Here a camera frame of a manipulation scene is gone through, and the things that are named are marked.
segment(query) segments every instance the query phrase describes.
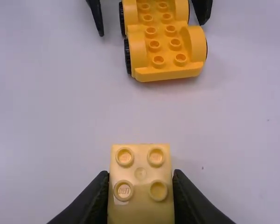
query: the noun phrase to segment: yellow duplo brick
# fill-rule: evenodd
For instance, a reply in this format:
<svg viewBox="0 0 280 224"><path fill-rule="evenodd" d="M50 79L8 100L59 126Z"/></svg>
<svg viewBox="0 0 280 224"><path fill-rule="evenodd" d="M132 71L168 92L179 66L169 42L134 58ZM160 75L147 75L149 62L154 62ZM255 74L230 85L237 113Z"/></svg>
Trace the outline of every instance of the yellow duplo brick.
<svg viewBox="0 0 280 224"><path fill-rule="evenodd" d="M113 145L108 224L173 223L169 145Z"/></svg>

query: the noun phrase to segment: black tire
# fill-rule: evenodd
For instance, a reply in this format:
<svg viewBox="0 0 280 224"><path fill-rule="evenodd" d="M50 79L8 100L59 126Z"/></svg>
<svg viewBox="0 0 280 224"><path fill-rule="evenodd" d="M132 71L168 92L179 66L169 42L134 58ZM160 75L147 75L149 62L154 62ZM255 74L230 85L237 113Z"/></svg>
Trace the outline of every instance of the black tire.
<svg viewBox="0 0 280 224"><path fill-rule="evenodd" d="M190 21L190 0L188 1L188 6L189 6L189 16L188 16L188 24L189 24L189 21Z"/></svg>
<svg viewBox="0 0 280 224"><path fill-rule="evenodd" d="M126 37L125 18L123 16L122 1L119 2L119 22L120 22L121 34L123 37Z"/></svg>
<svg viewBox="0 0 280 224"><path fill-rule="evenodd" d="M132 74L132 67L131 67L131 55L130 55L130 46L129 46L129 40L125 38L123 40L124 43L124 49L125 49L125 58L126 58L126 71L129 75Z"/></svg>
<svg viewBox="0 0 280 224"><path fill-rule="evenodd" d="M207 59L207 53L208 53L208 51L209 51L209 48L208 48L208 46L207 46L207 40L205 39L205 42L206 42L206 56L205 56L205 60Z"/></svg>

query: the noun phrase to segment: lego logo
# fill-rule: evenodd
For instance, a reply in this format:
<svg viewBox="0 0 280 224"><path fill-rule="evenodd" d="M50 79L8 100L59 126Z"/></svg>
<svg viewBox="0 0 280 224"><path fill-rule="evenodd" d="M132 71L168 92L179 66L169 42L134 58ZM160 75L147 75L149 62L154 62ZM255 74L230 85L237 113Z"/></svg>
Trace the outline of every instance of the lego logo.
<svg viewBox="0 0 280 224"><path fill-rule="evenodd" d="M131 194L131 188L127 184L123 184L118 189L118 195L122 198L126 198Z"/></svg>

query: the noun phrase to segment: white surface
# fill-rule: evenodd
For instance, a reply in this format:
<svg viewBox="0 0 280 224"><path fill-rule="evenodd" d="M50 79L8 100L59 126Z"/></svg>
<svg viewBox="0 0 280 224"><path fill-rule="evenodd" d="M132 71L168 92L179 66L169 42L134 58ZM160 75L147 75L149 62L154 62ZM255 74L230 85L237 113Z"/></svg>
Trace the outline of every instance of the white surface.
<svg viewBox="0 0 280 224"><path fill-rule="evenodd" d="M238 224L280 224L280 0L215 0L201 76L147 84L102 11L104 38L84 0L0 0L0 224L47 223L127 142L170 143Z"/></svg>

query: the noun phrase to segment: yellow plastic toy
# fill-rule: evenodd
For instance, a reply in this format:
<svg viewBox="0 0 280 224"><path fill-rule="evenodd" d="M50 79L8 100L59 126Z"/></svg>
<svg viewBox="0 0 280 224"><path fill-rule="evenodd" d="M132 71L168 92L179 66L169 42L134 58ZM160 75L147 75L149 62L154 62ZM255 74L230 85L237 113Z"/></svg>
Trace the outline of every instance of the yellow plastic toy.
<svg viewBox="0 0 280 224"><path fill-rule="evenodd" d="M113 145L108 224L173 223L169 145Z"/></svg>
<svg viewBox="0 0 280 224"><path fill-rule="evenodd" d="M200 26L189 26L188 0L122 0L127 72L140 82L198 76L207 56Z"/></svg>

